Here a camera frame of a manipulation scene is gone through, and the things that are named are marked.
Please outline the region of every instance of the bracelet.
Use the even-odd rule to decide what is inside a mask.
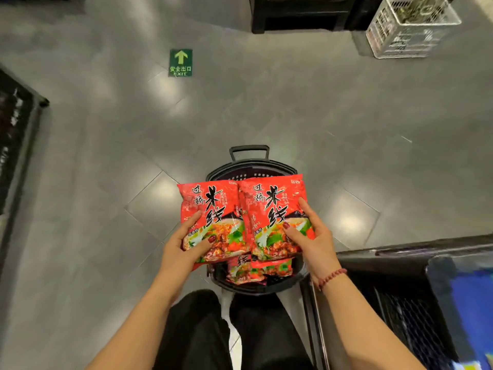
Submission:
[[[318,290],[319,291],[322,291],[322,289],[324,288],[324,286],[332,279],[334,279],[336,276],[340,275],[340,274],[347,274],[348,273],[348,270],[346,269],[339,269],[339,270],[336,270],[334,271],[332,274],[330,274],[328,277],[324,278],[324,279],[320,279],[318,281]]]

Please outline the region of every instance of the basket handle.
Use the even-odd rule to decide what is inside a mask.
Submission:
[[[247,150],[265,150],[265,159],[269,159],[269,150],[270,148],[267,145],[239,145],[239,146],[232,146],[229,149],[229,154],[231,156],[231,159],[233,161],[236,161],[235,152],[244,152]]]

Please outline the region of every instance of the white wire basket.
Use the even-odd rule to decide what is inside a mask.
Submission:
[[[382,0],[366,38],[379,59],[426,57],[458,24],[448,0]]]

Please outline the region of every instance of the shopping basket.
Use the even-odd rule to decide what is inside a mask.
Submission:
[[[263,150],[265,158],[248,158],[237,161],[236,152]],[[242,145],[234,146],[229,149],[232,162],[219,167],[207,175],[206,180],[244,180],[258,177],[278,177],[280,175],[297,174],[297,170],[278,161],[269,160],[269,147],[267,145]],[[211,280],[225,290],[249,294],[263,295],[275,292],[281,292],[291,288],[306,278],[308,269],[303,262],[303,256],[298,255],[293,259],[293,276],[287,278],[268,278],[266,285],[246,283],[235,285],[226,280],[228,274],[227,262],[210,264],[207,266],[207,274]]]

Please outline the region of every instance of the floor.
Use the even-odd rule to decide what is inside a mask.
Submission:
[[[52,104],[0,283],[0,368],[83,368],[150,285],[176,183],[233,145],[304,174],[339,251],[490,232],[493,19],[453,5],[435,54],[400,61],[350,32],[252,35],[248,0],[0,4],[0,62]],[[192,77],[168,76],[172,48],[193,49]],[[203,268],[197,288],[221,295]],[[299,291],[281,298],[306,339]]]

